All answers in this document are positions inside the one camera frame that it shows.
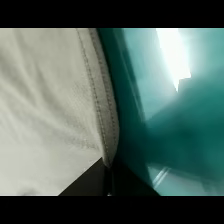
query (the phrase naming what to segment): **garment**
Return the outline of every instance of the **garment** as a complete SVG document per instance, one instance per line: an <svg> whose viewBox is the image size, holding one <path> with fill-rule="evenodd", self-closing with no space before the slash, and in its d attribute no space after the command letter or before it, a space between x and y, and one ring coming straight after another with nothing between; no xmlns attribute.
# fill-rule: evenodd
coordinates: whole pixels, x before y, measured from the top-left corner
<svg viewBox="0 0 224 224"><path fill-rule="evenodd" d="M95 29L0 29L0 195L59 195L119 127Z"/></svg>

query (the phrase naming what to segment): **stitching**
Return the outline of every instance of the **stitching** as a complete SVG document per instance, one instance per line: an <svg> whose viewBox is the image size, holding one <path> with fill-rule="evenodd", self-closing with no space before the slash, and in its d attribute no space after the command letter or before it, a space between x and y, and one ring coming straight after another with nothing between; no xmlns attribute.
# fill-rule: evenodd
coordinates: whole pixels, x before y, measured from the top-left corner
<svg viewBox="0 0 224 224"><path fill-rule="evenodd" d="M82 54L83 54L83 59L85 61L85 65L86 65L85 67L86 67L86 70L87 70L87 74L88 74L88 76L90 78L90 84L91 84L92 89L93 89L93 94L94 94L94 99L95 99L95 105L96 105L97 115L98 115L98 119L99 119L99 123L100 123L101 132L102 132L102 135L103 135L103 142L104 142L104 145L105 145L105 148L106 148L106 154L107 154L108 163L109 163L109 165L111 165L111 163L110 163L110 157L109 157L109 153L108 153L108 146L106 144L105 131L104 131L104 128L103 128L103 122L102 122L102 117L101 117L99 100L98 100L97 94L96 94L96 87L94 85L94 80L93 80L92 72L91 72L91 69L90 69L89 61L88 61L88 58L86 56L86 49L85 49L84 43L83 43L83 41L81 39L79 30L77 28L76 28L76 31L78 33L79 41L81 43L81 50L82 50Z"/></svg>
<svg viewBox="0 0 224 224"><path fill-rule="evenodd" d="M96 36L95 36L95 33L92 29L89 29L90 31L90 35L92 37L92 40L93 40L93 45L94 45L94 48L95 48L95 51L96 51L96 55L97 55L97 58L98 58L98 61L99 61L99 64L100 64L100 70L101 70L101 73L102 73L102 76L103 76L103 81L104 81L104 87L105 87L105 90L106 90L106 96L107 96L107 101L108 101L108 104L109 104L109 110L110 110L110 116L111 116L111 121L112 121L112 129L113 129L113 139L114 139L114 145L116 145L116 142L117 142L117 138L116 138L116 133L115 133L115 118L113 116L113 112L112 112L112 101L111 101L111 98L110 98L110 94L109 94L109 87L105 84L105 74L107 73L106 71L106 68L104 66L104 63L103 63L103 60L101 59L100 55L99 55L99 51L97 49L97 40L96 40Z"/></svg>

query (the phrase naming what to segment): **green glossy surface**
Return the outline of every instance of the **green glossy surface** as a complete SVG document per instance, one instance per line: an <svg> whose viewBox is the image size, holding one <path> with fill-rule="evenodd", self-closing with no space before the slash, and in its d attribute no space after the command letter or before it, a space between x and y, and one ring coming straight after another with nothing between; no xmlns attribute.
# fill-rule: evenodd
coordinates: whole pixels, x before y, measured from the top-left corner
<svg viewBox="0 0 224 224"><path fill-rule="evenodd" d="M155 29L101 28L118 158L162 195L223 195L224 29L180 29L191 79L175 91Z"/></svg>

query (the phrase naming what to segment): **teal background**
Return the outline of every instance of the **teal background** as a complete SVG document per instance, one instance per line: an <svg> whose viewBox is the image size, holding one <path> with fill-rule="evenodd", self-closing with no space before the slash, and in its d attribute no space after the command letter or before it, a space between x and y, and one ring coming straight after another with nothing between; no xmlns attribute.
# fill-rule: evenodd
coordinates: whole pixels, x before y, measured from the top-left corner
<svg viewBox="0 0 224 224"><path fill-rule="evenodd" d="M154 28L100 28L120 121L118 160L161 195L223 195L224 29L180 29L177 93Z"/></svg>

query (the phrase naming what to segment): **beige cloth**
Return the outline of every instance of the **beige cloth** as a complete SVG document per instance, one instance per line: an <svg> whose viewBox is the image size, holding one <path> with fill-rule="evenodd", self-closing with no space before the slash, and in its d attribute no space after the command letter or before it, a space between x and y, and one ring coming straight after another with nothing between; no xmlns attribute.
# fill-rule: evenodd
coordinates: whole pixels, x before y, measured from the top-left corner
<svg viewBox="0 0 224 224"><path fill-rule="evenodd" d="M0 195L58 195L111 165L116 107L95 29L0 29Z"/></svg>

